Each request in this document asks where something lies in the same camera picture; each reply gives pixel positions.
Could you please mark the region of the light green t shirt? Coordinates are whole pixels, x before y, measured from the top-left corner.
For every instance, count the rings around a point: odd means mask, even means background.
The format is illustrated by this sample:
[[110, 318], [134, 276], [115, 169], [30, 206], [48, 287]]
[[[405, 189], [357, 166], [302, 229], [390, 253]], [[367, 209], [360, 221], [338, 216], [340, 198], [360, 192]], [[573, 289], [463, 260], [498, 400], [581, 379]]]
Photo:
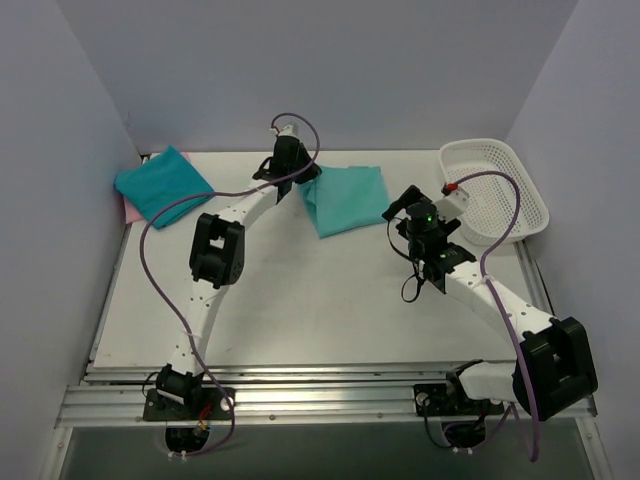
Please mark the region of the light green t shirt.
[[323, 167], [299, 192], [321, 239], [384, 223], [391, 203], [379, 166]]

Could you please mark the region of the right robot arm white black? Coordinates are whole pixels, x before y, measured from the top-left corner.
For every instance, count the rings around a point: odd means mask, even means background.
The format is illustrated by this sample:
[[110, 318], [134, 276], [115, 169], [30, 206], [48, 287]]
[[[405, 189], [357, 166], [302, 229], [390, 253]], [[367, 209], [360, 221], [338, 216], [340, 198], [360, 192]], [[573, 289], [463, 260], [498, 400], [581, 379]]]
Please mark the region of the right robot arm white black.
[[546, 421], [592, 395], [598, 379], [586, 329], [575, 318], [559, 320], [489, 277], [479, 260], [449, 241], [460, 226], [467, 196], [446, 186], [446, 196], [432, 201], [414, 185], [393, 201], [382, 217], [405, 212], [396, 229], [408, 243], [404, 257], [419, 286], [426, 283], [455, 298], [503, 336], [513, 347], [513, 361], [472, 360], [447, 376], [444, 400], [455, 412], [479, 401], [520, 405]]

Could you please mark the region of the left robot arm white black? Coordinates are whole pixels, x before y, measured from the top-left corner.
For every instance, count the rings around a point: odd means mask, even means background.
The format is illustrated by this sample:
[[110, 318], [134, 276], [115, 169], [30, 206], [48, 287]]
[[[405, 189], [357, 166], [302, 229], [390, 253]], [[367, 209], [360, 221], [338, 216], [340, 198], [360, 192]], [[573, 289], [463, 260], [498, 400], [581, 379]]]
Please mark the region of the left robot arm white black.
[[273, 154], [252, 176], [249, 193], [216, 214], [198, 218], [189, 256], [193, 283], [186, 338], [179, 341], [156, 380], [166, 408], [177, 418], [190, 419], [201, 409], [204, 354], [222, 300], [244, 270], [247, 231], [294, 183], [306, 183], [321, 173], [311, 161], [296, 134], [278, 133]]

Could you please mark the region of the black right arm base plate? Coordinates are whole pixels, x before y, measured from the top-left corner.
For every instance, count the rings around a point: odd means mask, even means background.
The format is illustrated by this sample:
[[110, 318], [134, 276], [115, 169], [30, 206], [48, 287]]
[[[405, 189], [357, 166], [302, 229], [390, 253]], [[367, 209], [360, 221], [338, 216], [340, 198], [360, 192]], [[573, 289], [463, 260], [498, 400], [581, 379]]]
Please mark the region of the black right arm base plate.
[[412, 389], [418, 416], [494, 416], [505, 411], [503, 404], [471, 400], [449, 382], [414, 384]]

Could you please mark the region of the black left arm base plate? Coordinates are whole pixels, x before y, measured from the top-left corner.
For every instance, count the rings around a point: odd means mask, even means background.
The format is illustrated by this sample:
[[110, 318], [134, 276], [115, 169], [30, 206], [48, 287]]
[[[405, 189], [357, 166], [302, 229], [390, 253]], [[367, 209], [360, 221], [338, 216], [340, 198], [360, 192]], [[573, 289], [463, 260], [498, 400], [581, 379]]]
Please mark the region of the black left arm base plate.
[[230, 407], [224, 395], [214, 385], [205, 384], [197, 389], [193, 405], [184, 405], [175, 399], [163, 396], [155, 388], [146, 389], [143, 395], [145, 397], [143, 420], [147, 422], [231, 419]]

